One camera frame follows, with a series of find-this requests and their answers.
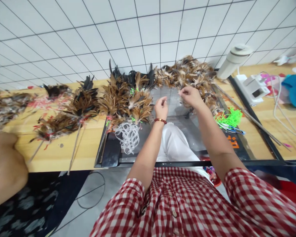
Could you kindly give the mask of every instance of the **white plastic string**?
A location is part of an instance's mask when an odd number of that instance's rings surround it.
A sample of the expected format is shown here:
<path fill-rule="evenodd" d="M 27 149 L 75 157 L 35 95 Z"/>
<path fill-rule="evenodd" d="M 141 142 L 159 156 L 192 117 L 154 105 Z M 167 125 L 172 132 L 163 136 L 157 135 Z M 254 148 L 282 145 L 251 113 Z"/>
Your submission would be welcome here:
<path fill-rule="evenodd" d="M 124 122 L 119 126 L 113 128 L 115 135 L 118 140 L 120 140 L 121 148 L 124 152 L 129 155 L 130 153 L 134 154 L 134 149 L 139 144 L 139 127 L 134 123 Z"/>

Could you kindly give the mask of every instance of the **red bead bracelet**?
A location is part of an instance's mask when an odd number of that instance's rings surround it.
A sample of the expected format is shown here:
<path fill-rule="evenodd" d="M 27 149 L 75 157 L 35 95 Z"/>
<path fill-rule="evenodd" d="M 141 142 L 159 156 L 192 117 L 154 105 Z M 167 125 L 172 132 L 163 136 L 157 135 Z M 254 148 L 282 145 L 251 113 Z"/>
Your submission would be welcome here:
<path fill-rule="evenodd" d="M 155 122 L 156 122 L 156 121 L 161 121 L 161 122 L 164 122 L 164 124 L 167 124 L 167 121 L 166 121 L 166 120 L 163 120 L 163 119 L 160 119 L 160 118 L 156 118 L 156 119 L 155 119 Z"/>

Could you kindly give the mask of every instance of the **green plastic string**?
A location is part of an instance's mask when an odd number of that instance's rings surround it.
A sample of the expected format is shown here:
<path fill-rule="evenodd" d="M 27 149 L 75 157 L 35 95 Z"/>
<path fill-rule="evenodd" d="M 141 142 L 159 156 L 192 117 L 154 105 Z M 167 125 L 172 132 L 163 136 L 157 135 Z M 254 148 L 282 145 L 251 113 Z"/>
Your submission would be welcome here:
<path fill-rule="evenodd" d="M 217 123 L 224 123 L 229 126 L 237 127 L 240 124 L 240 120 L 242 117 L 241 110 L 235 110 L 234 107 L 230 107 L 230 114 L 226 114 L 223 112 L 222 115 L 215 117 Z"/>

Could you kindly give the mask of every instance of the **checkered fabric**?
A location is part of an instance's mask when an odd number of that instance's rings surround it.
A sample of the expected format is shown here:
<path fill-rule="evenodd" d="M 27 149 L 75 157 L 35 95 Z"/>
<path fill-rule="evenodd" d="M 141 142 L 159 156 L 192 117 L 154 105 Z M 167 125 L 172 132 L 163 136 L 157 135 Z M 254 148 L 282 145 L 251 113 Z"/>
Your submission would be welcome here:
<path fill-rule="evenodd" d="M 296 236 L 296 205 L 271 185 L 236 168 L 225 186 L 231 203 L 193 171 L 155 168 L 146 194 L 124 182 L 90 236 Z"/>

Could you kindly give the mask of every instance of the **thermos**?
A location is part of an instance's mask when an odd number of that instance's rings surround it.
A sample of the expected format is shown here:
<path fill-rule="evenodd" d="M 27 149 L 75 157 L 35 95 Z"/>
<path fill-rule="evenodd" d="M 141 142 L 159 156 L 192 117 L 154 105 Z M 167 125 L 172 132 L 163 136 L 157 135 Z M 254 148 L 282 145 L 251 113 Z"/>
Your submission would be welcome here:
<path fill-rule="evenodd" d="M 223 80 L 227 79 L 238 66 L 248 59 L 252 52 L 252 48 L 245 44 L 238 44 L 232 47 L 227 54 L 226 60 L 220 67 L 217 77 Z"/>

